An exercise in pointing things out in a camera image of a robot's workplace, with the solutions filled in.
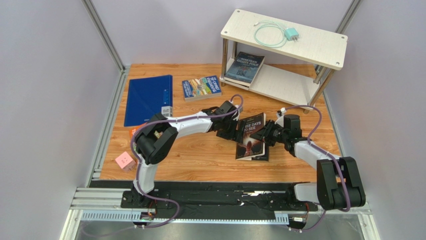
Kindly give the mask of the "orange 78-storey treehouse book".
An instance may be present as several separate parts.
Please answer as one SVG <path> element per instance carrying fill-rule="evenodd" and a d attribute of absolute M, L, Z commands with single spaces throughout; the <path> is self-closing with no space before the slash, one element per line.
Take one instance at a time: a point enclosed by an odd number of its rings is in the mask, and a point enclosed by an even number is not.
<path fill-rule="evenodd" d="M 129 130 L 129 138 L 132 139 L 133 136 L 135 135 L 135 133 L 143 126 L 145 126 L 146 123 L 143 123 L 141 125 L 138 126 L 134 126 L 132 129 Z"/>

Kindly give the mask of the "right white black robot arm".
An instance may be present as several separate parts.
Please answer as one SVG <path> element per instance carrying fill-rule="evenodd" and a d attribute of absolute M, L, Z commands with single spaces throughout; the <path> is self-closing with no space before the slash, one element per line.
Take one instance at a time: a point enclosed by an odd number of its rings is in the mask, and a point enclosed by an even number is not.
<path fill-rule="evenodd" d="M 365 205 L 366 195 L 356 160 L 329 153 L 304 137 L 299 115 L 287 114 L 276 121 L 269 120 L 250 137 L 270 147 L 284 144 L 292 156 L 316 170 L 315 182 L 296 183 L 290 188 L 297 201 L 318 204 L 327 211 L 348 211 Z"/>

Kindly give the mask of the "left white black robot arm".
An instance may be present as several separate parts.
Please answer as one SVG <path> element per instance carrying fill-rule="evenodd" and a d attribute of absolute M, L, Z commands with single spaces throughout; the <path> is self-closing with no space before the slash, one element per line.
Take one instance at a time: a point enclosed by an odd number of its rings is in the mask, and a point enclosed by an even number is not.
<path fill-rule="evenodd" d="M 158 164 L 169 154 L 175 140 L 198 133 L 216 132 L 217 137 L 240 142 L 242 133 L 237 129 L 242 105 L 225 101 L 219 107 L 203 109 L 182 117 L 155 114 L 136 130 L 131 138 L 132 152 L 138 159 L 134 188 L 141 195 L 154 189 Z"/>

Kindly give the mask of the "three days to see book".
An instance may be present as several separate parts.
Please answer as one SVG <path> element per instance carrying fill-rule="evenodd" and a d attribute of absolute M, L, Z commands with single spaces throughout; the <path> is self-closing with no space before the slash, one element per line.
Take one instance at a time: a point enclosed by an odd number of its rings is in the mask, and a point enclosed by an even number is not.
<path fill-rule="evenodd" d="M 238 130 L 242 132 L 241 141 L 236 144 L 236 160 L 269 161 L 269 147 L 264 142 L 250 137 L 264 127 L 266 114 L 243 118 L 238 121 Z"/>

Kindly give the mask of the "nineteen eighty-four book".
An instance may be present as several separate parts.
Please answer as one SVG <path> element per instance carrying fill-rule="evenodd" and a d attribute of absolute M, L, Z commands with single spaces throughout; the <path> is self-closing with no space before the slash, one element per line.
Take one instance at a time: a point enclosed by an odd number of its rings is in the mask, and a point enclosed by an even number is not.
<path fill-rule="evenodd" d="M 239 52 L 227 69 L 224 79 L 245 87 L 250 87 L 263 66 L 265 57 L 246 52 Z"/>

